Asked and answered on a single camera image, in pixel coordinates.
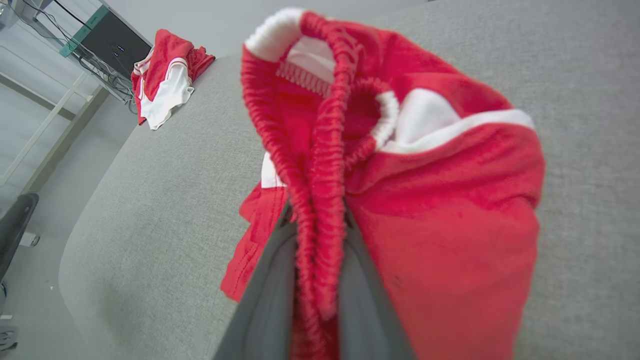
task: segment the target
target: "gray couch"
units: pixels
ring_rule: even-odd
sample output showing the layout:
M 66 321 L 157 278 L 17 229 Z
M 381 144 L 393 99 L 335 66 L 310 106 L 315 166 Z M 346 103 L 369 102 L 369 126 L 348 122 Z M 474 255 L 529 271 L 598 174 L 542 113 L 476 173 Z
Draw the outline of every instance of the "gray couch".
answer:
M 368 23 L 536 121 L 548 169 L 516 358 L 640 359 L 640 3 L 439 0 Z M 215 353 L 235 308 L 219 285 L 247 226 L 237 209 L 262 161 L 239 65 L 216 60 L 160 130 L 134 130 L 68 240 L 62 295 L 105 358 Z

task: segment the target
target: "folded clothing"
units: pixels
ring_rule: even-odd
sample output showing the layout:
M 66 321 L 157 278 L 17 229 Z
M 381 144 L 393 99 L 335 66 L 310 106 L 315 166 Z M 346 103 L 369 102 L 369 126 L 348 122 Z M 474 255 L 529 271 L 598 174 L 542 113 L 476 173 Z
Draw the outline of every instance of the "folded clothing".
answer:
M 157 130 L 171 117 L 171 109 L 189 100 L 193 81 L 215 59 L 204 47 L 195 49 L 190 41 L 158 30 L 151 51 L 134 64 L 131 73 L 138 125 L 146 119 L 149 127 Z

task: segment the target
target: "white wall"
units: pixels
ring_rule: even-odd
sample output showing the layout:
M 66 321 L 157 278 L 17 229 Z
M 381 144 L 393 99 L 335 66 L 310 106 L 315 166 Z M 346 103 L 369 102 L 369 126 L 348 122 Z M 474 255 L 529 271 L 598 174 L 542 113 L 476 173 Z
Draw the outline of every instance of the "white wall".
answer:
M 327 16 L 362 20 L 427 0 L 101 0 L 153 42 L 167 29 L 217 57 L 238 53 L 262 21 L 286 6 Z

